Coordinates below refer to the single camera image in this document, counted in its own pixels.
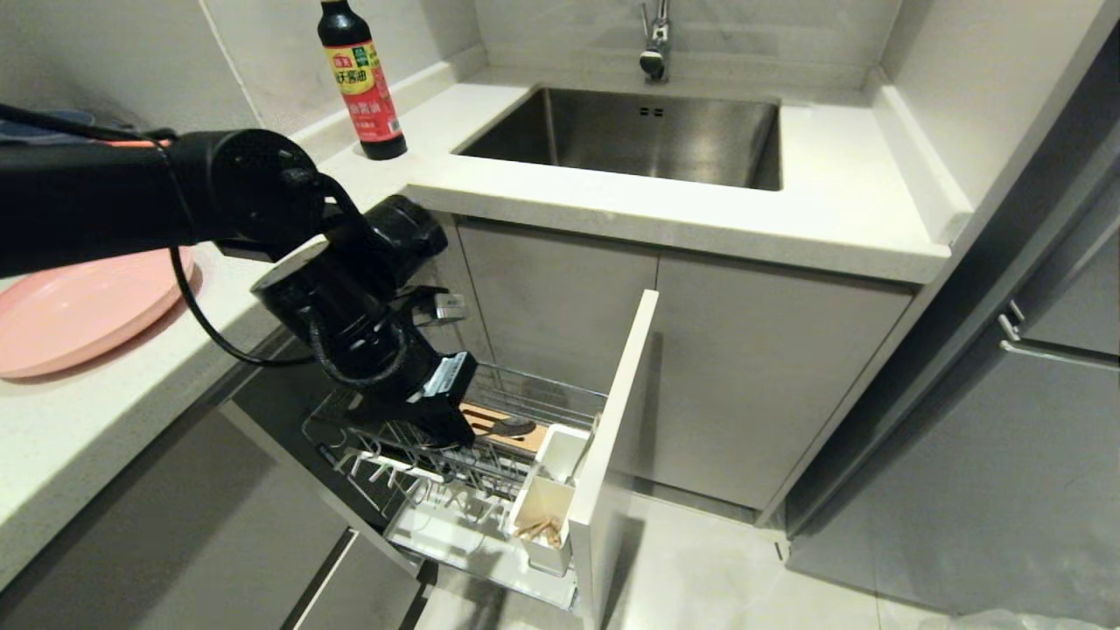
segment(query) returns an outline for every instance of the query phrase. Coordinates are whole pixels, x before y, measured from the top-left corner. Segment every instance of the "black cable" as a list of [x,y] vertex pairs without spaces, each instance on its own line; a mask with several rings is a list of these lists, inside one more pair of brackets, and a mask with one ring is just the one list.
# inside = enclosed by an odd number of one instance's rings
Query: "black cable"
[[311,352],[315,354],[315,359],[319,362],[319,365],[323,367],[323,371],[336,381],[354,389],[365,389],[373,387],[393,376],[401,370],[401,367],[404,365],[404,359],[408,355],[405,349],[409,340],[404,335],[403,327],[399,324],[392,324],[393,336],[396,339],[398,351],[389,367],[372,377],[361,379],[344,374],[343,371],[338,369],[338,365],[336,365],[335,362],[327,356],[327,349],[323,340],[323,319],[319,318],[319,314],[315,311],[308,309],[304,313],[304,315],[307,318],[307,327],[310,331]]
[[218,348],[232,354],[239,361],[244,361],[245,363],[252,365],[259,365],[261,368],[288,368],[291,365],[307,365],[315,362],[315,355],[300,356],[298,359],[262,359],[260,356],[253,356],[246,354],[241,350],[234,348],[232,343],[228,342],[222,333],[217,331],[203,315],[203,309],[198,306],[198,300],[195,299],[195,291],[190,290],[190,282],[187,281],[187,274],[183,269],[183,258],[179,257],[179,248],[168,248],[171,254],[171,269],[175,270],[175,281],[179,285],[179,291],[183,293],[183,300],[187,303],[187,308],[190,314],[195,316],[198,325],[206,331],[211,340],[217,344]]
[[[159,140],[134,131],[72,122],[53,115],[13,108],[3,103],[0,103],[0,119],[28,127],[60,131],[63,133],[69,133],[71,136],[92,138],[94,140],[141,140],[144,142],[151,142],[152,148],[159,151],[159,155],[164,160],[164,165],[167,166],[167,175],[171,179],[171,186],[175,188],[176,196],[179,200],[179,205],[183,207],[183,211],[186,213],[188,219],[192,216],[190,209],[187,206],[186,198],[183,195],[183,188],[179,186],[179,179],[176,177],[175,169],[171,167],[171,159],[167,155],[167,151],[164,150],[162,145],[159,143]],[[291,365],[307,365],[315,362],[314,354],[300,356],[298,359],[263,359],[246,354],[245,352],[234,348],[234,345],[230,343],[228,340],[223,337],[222,333],[220,333],[217,328],[209,323],[209,319],[206,318],[206,315],[203,314],[203,309],[198,306],[198,300],[195,299],[195,291],[192,290],[190,282],[187,280],[187,274],[183,269],[183,259],[179,257],[179,248],[168,248],[168,251],[171,256],[171,269],[175,270],[175,282],[179,286],[179,293],[183,294],[183,300],[187,303],[187,308],[190,311],[190,314],[195,316],[195,321],[198,322],[198,325],[202,326],[203,331],[206,332],[206,334],[215,344],[217,344],[218,348],[233,355],[239,361],[244,361],[245,363],[259,365],[261,368],[288,368]]]

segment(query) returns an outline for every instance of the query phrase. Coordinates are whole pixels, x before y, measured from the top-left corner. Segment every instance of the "black robotic arm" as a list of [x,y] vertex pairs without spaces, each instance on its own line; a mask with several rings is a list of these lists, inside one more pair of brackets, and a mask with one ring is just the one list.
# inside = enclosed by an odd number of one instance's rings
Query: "black robotic arm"
[[[427,210],[394,195],[363,215],[298,145],[262,129],[158,139],[7,105],[0,118],[99,139],[0,147],[0,277],[202,241],[276,262],[324,234],[253,294],[332,378],[440,441],[473,442],[458,402],[474,359],[440,355],[412,322],[447,293],[405,286],[447,247]],[[442,389],[431,387],[437,377]]]

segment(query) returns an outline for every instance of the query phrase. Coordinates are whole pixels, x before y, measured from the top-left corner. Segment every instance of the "black bottle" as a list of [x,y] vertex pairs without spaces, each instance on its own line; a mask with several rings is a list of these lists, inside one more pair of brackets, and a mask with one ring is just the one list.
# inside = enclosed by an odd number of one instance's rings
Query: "black bottle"
[[346,0],[324,0],[319,40],[349,110],[354,130],[370,159],[391,159],[408,150],[389,84],[373,47],[370,25]]

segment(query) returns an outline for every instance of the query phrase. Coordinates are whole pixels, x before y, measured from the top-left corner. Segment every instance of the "gray cabinet door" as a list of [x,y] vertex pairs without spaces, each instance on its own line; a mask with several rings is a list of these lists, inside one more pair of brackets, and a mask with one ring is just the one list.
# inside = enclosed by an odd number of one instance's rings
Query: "gray cabinet door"
[[399,628],[419,583],[354,529],[324,564],[287,628]]
[[478,221],[459,239],[495,362],[606,392],[656,251]]
[[641,476],[763,508],[911,300],[890,285],[665,252]]
[[0,597],[0,627],[276,630],[346,529],[216,411],[87,510]]

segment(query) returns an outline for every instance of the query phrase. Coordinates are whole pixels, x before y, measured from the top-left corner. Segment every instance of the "cabinet handle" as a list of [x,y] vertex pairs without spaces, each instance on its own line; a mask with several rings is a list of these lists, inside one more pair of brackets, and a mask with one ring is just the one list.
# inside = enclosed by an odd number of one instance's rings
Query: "cabinet handle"
[[330,577],[334,576],[335,571],[338,565],[342,564],[343,558],[349,553],[351,547],[357,540],[357,530],[351,527],[346,528],[343,532],[342,538],[335,543],[335,547],[330,549],[327,554],[327,559],[323,562],[323,566],[319,571],[315,573],[315,577],[311,578],[311,583],[307,585],[304,594],[300,595],[299,601],[296,602],[296,606],[291,610],[288,619],[284,620],[283,624],[280,626],[281,630],[298,630],[304,621],[307,620],[307,615],[311,612],[315,606],[316,600],[323,594],[323,591],[327,587],[330,582]]
[[[1019,321],[1023,321],[1023,314],[1018,311],[1018,307],[1014,302],[1010,306],[1015,312],[1015,316],[1019,318]],[[997,322],[1000,327],[1004,328],[1004,334],[1007,336],[1007,339],[999,342],[999,346],[1004,349],[1005,352],[1020,354],[1023,356],[1032,356],[1034,359],[1057,361],[1060,363],[1067,363],[1071,365],[1120,372],[1120,355],[1109,354],[1108,352],[1098,352],[1095,350],[1086,350],[1084,348],[1074,348],[1072,345],[1063,345],[1061,343],[1023,339],[1019,336],[1018,326],[1011,324],[1010,318],[1006,314],[1000,315],[997,318]]]

